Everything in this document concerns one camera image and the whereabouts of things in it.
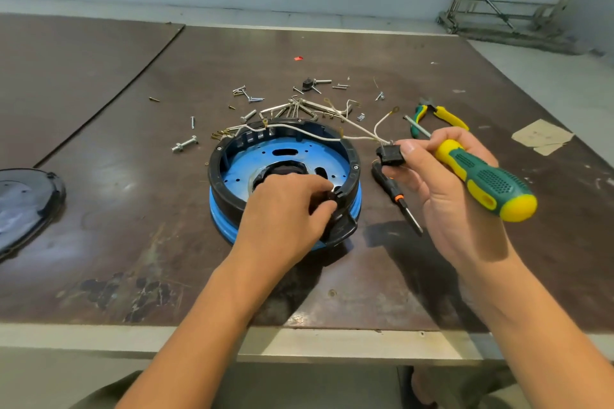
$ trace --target hand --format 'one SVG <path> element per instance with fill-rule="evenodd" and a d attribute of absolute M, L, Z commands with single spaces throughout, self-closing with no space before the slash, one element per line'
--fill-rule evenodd
<path fill-rule="evenodd" d="M 480 262 L 507 258 L 511 246 L 502 220 L 475 201 L 464 183 L 431 154 L 446 139 L 460 142 L 467 152 L 489 165 L 499 166 L 475 136 L 453 127 L 436 130 L 430 141 L 397 142 L 406 163 L 399 167 L 385 166 L 383 171 L 418 193 L 437 250 L 463 274 Z"/>
<path fill-rule="evenodd" d="M 257 268 L 271 288 L 324 233 L 337 207 L 326 201 L 309 214 L 311 196 L 332 190 L 315 174 L 272 174 L 258 185 L 243 212 L 232 256 Z"/>

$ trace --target person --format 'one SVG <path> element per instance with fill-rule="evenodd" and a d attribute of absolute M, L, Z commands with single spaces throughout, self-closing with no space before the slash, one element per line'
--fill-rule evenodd
<path fill-rule="evenodd" d="M 614 369 L 523 264 L 501 219 L 435 160 L 445 139 L 497 165 L 472 134 L 443 128 L 429 141 L 398 142 L 406 164 L 384 172 L 418 193 L 435 246 L 465 282 L 531 405 L 614 408 Z M 310 215 L 311 196 L 332 188 L 317 175 L 298 174 L 272 175 L 257 187 L 230 254 L 118 409 L 211 405 L 252 315 L 311 250 L 335 210 L 327 201 Z"/>

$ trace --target person's right hand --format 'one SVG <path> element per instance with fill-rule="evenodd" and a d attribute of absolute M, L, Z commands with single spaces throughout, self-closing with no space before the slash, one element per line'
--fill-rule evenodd
<path fill-rule="evenodd" d="M 435 247 L 463 274 L 480 262 L 506 258 L 512 248 L 502 220 L 474 200 L 465 184 L 432 155 L 446 139 L 460 142 L 467 152 L 499 166 L 475 136 L 453 127 L 436 130 L 429 141 L 398 141 L 405 165 L 384 166 L 383 171 L 418 193 Z"/>

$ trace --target pliers handle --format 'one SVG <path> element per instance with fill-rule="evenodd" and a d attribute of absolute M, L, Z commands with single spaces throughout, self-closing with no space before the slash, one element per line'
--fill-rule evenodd
<path fill-rule="evenodd" d="M 458 127 L 464 128 L 465 130 L 469 131 L 469 127 L 465 124 L 463 120 L 458 118 L 453 113 L 448 112 L 446 108 L 442 107 L 441 105 L 431 105 L 431 104 L 421 103 L 420 105 L 418 105 L 418 107 L 416 107 L 416 114 L 414 115 L 414 121 L 418 123 L 420 119 L 426 115 L 426 112 L 429 111 L 429 108 L 433 109 L 433 115 L 435 115 L 437 118 L 449 123 L 452 126 L 458 126 Z M 420 132 L 418 131 L 418 128 L 412 125 L 411 126 L 411 137 L 414 139 L 418 139 L 419 134 Z"/>

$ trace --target blue round metal housing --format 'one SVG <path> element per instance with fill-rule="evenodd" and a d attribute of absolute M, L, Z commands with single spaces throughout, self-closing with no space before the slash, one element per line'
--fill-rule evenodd
<path fill-rule="evenodd" d="M 356 230 L 362 194 L 358 177 L 357 153 L 347 140 L 325 142 L 301 133 L 338 138 L 326 125 L 302 119 L 278 119 L 270 124 L 285 123 L 296 129 L 251 124 L 257 132 L 246 129 L 234 138 L 225 138 L 209 162 L 209 205 L 211 217 L 220 233 L 234 243 L 238 225 L 255 186 L 277 166 L 288 165 L 296 173 L 318 174 L 330 180 L 338 209 L 325 235 L 312 250 L 332 247 Z"/>

